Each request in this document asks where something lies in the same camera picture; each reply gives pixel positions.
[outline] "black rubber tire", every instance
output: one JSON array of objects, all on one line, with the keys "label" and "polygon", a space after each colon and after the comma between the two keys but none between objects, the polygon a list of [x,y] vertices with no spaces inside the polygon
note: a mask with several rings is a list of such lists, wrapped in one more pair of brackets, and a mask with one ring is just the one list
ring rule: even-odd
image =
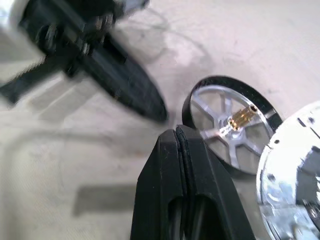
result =
[{"label": "black rubber tire", "polygon": [[[237,91],[238,93],[240,93],[241,95],[249,99],[264,115],[274,110],[275,114],[273,114],[270,118],[267,119],[267,122],[270,125],[273,132],[275,132],[276,129],[282,124],[283,120],[279,116],[278,112],[274,109],[271,103],[264,96],[262,96],[257,90],[247,85],[246,83],[240,80],[234,79],[232,77],[216,75],[216,76],[209,76],[207,78],[200,80],[193,87],[191,93],[185,99],[182,107],[183,125],[186,125],[192,129],[196,129],[194,120],[192,118],[192,113],[191,113],[191,97],[197,89],[204,86],[209,86],[209,85],[223,86],[226,88],[230,88],[234,91]],[[224,167],[234,176],[237,176],[239,173],[244,173],[241,170],[229,165],[223,159],[219,158],[219,160],[222,162]]]}]

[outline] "black clamp jaw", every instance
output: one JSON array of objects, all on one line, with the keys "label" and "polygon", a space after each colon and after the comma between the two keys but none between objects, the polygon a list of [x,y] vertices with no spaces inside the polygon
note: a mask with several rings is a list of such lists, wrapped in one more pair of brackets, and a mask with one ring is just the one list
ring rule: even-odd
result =
[{"label": "black clamp jaw", "polygon": [[234,183],[193,129],[161,134],[137,182],[130,240],[255,240]]},{"label": "black clamp jaw", "polygon": [[0,94],[16,104],[48,75],[62,70],[72,78],[82,70],[118,102],[145,118],[165,122],[168,113],[156,86],[109,33],[118,19],[147,2],[30,0],[20,27],[46,57],[0,87]]}]

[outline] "screw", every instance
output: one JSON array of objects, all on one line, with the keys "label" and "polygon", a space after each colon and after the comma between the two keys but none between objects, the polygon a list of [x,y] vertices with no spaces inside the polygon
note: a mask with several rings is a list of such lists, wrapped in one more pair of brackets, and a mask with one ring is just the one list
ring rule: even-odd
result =
[{"label": "screw", "polygon": [[314,208],[310,209],[310,214],[314,219],[316,219],[318,217],[318,213]]},{"label": "screw", "polygon": [[109,13],[103,17],[103,30],[107,32],[114,23],[114,15]]},{"label": "screw", "polygon": [[106,38],[106,36],[104,36],[104,35],[101,37],[101,39],[100,39],[100,43],[101,43],[101,44],[104,44],[105,38]]},{"label": "screw", "polygon": [[98,31],[101,30],[103,23],[104,23],[103,19],[98,16],[95,21],[95,27]]},{"label": "screw", "polygon": [[51,24],[46,30],[44,36],[44,47],[45,50],[54,53],[56,51],[56,41],[58,38],[58,28],[57,25]]},{"label": "screw", "polygon": [[83,55],[88,55],[90,51],[90,45],[88,43],[84,43],[82,46],[82,54]]}]

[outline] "aluminum chassis plate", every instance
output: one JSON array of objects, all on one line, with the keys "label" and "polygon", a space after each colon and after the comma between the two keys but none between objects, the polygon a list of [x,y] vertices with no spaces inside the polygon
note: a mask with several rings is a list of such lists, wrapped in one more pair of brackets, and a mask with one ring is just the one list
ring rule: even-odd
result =
[{"label": "aluminum chassis plate", "polygon": [[306,208],[296,205],[297,169],[313,146],[320,148],[320,101],[289,117],[264,148],[256,197],[273,240],[317,240],[320,232]]}]

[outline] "concrete floor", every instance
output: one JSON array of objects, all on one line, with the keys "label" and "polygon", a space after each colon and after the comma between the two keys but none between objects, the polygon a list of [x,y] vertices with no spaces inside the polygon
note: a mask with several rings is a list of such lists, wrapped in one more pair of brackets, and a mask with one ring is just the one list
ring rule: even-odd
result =
[{"label": "concrete floor", "polygon": [[[153,0],[121,22],[114,34],[161,89],[167,126],[62,73],[14,109],[1,103],[0,239],[128,240],[139,173],[158,135],[182,122],[201,78],[238,78],[283,118],[319,100],[319,12],[318,0]],[[33,60],[23,52],[1,58],[0,78]],[[243,198],[254,196],[254,182],[237,187],[254,232],[267,240],[254,201]]]}]

